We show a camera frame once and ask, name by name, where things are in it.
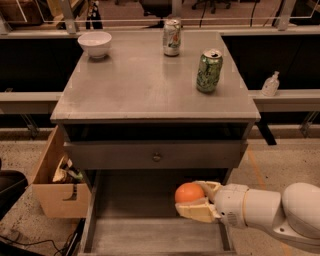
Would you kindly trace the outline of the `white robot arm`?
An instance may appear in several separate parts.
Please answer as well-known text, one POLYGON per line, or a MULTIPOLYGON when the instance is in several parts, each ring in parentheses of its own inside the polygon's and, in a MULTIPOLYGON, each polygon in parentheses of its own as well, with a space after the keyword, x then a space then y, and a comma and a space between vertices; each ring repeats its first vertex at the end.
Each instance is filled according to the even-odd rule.
POLYGON ((178 187, 175 208, 187 219, 258 229, 292 247, 320 253, 320 188, 315 185, 294 183, 274 192, 194 181, 178 187))

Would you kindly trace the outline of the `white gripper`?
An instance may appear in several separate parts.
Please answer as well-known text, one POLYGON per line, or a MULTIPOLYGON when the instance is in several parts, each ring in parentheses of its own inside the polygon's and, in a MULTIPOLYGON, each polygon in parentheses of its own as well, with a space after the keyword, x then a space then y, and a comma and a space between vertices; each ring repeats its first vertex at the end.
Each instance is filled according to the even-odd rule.
POLYGON ((221 218, 225 226, 240 229, 246 227, 243 208, 249 190, 247 185, 228 184, 222 187, 215 181, 195 181, 195 184, 203 189, 206 197, 176 203, 175 208, 181 217, 204 223, 213 223, 221 218))

